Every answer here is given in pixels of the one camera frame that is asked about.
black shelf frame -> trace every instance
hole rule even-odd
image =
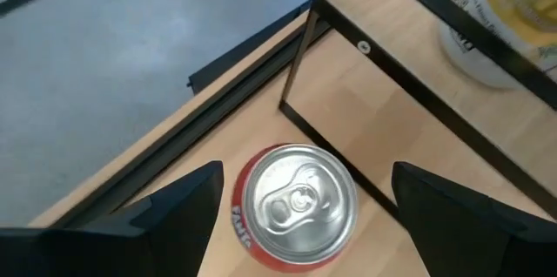
[[[484,28],[473,17],[463,11],[452,0],[418,0],[439,19],[466,37],[474,46],[492,59],[509,75],[524,85],[537,98],[554,111],[557,110],[557,84],[539,71],[518,52],[500,38]],[[312,0],[310,15],[305,23],[305,32],[293,59],[285,88],[279,102],[279,109],[317,146],[337,156],[351,172],[353,179],[367,194],[374,198],[395,220],[399,222],[398,208],[346,157],[326,140],[311,124],[304,119],[287,99],[298,72],[310,37],[318,21],[325,21],[346,40],[375,63],[387,76],[395,81],[413,99],[426,108],[436,119],[453,132],[459,139],[472,148],[501,175],[513,183],[526,196],[557,219],[557,199],[536,180],[514,163],[481,132],[462,118],[451,106],[439,98],[425,84],[421,83],[396,57],[381,47],[372,37],[352,23],[339,10],[326,0]]]

concrete floor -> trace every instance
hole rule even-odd
[[[0,226],[24,226],[305,0],[36,0],[0,18]]]

soda can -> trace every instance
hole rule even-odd
[[[240,242],[257,261],[285,273],[333,260],[352,234],[357,211],[350,173],[312,145],[264,149],[244,166],[232,193]]]

